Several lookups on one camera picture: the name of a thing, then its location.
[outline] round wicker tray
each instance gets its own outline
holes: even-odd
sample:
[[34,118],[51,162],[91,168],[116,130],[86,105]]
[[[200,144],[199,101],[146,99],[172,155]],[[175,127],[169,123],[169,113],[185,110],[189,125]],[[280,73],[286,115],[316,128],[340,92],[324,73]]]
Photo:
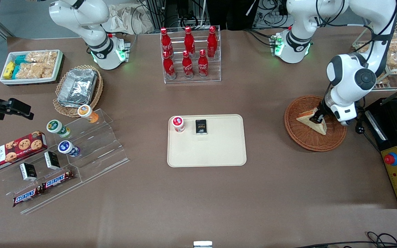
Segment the round wicker tray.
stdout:
[[[101,73],[98,71],[98,69],[96,69],[95,67],[93,67],[91,65],[80,65],[80,66],[76,66],[74,69],[82,69],[82,70],[91,69],[91,70],[96,71],[98,73],[98,79],[96,81],[96,89],[94,89],[93,99],[91,100],[91,103],[90,103],[91,108],[94,109],[96,104],[99,102],[99,98],[101,98],[102,88],[104,87],[104,81],[102,80]],[[58,86],[56,87],[56,91],[55,91],[56,92],[56,96],[59,95],[59,92],[62,89],[63,82],[67,78],[67,73],[65,73],[65,75],[61,78],[61,80],[59,81]],[[69,116],[69,117],[72,117],[72,118],[79,117],[79,115],[77,113],[77,111],[78,111],[77,108],[68,108],[68,107],[61,106],[58,103],[58,99],[53,99],[53,105],[54,105],[54,107],[55,107],[57,112],[65,115],[65,116]]]
[[301,96],[291,102],[284,114],[284,123],[290,137],[300,146],[311,151],[330,151],[337,148],[345,139],[347,128],[331,115],[324,116],[327,134],[322,135],[310,127],[297,121],[302,112],[309,111],[318,106],[323,100],[320,96]]

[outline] bread slice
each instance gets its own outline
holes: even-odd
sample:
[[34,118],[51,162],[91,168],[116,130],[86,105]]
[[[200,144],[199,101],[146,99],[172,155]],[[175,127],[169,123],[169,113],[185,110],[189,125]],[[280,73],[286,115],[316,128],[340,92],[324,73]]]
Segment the bread slice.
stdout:
[[309,110],[306,112],[303,112],[298,115],[298,118],[296,118],[297,121],[301,122],[302,124],[309,126],[311,129],[317,131],[318,133],[322,135],[326,135],[327,132],[327,126],[326,126],[326,121],[323,121],[319,124],[313,123],[310,118],[315,115],[315,112],[318,110],[318,108],[314,108],[313,110]]

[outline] red cookie box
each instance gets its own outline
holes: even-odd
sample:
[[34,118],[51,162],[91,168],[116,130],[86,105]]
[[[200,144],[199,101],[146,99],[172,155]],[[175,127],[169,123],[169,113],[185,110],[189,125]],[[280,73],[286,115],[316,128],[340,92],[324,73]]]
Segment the red cookie box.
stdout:
[[40,132],[32,132],[22,138],[0,146],[0,169],[26,159],[34,154],[47,149],[45,135]]

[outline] foil container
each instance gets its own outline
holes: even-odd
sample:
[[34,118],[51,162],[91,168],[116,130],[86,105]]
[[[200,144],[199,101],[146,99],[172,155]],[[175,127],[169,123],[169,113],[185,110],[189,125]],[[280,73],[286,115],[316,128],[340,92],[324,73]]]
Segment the foil container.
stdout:
[[64,107],[79,108],[90,104],[96,88],[97,72],[86,69],[72,69],[62,84],[58,103]]

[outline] white tray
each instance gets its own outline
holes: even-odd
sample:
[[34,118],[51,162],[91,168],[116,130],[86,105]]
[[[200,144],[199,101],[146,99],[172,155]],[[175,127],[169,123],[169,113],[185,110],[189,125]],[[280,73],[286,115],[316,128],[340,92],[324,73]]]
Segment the white tray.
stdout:
[[[241,166],[246,163],[243,118],[237,114],[182,116],[185,130],[168,121],[170,167]],[[207,135],[195,134],[195,120],[206,120]]]
[[[7,80],[7,79],[4,79],[3,74],[4,74],[4,70],[5,70],[6,66],[8,65],[8,63],[10,61],[14,61],[16,56],[18,56],[18,55],[26,55],[29,52],[46,52],[46,51],[58,52],[58,56],[56,57],[56,63],[55,63],[55,67],[53,69],[52,77],[49,77],[49,78],[46,77],[46,78],[43,78],[43,79],[24,79],[24,80]],[[4,64],[3,70],[1,72],[0,81],[1,81],[1,83],[5,84],[5,85],[11,85],[11,86],[13,86],[13,85],[29,85],[29,84],[53,82],[58,77],[60,64],[62,62],[62,56],[63,56],[63,54],[62,54],[62,52],[60,50],[37,50],[37,51],[25,51],[25,52],[10,52],[8,54],[8,56],[7,56],[6,63]]]

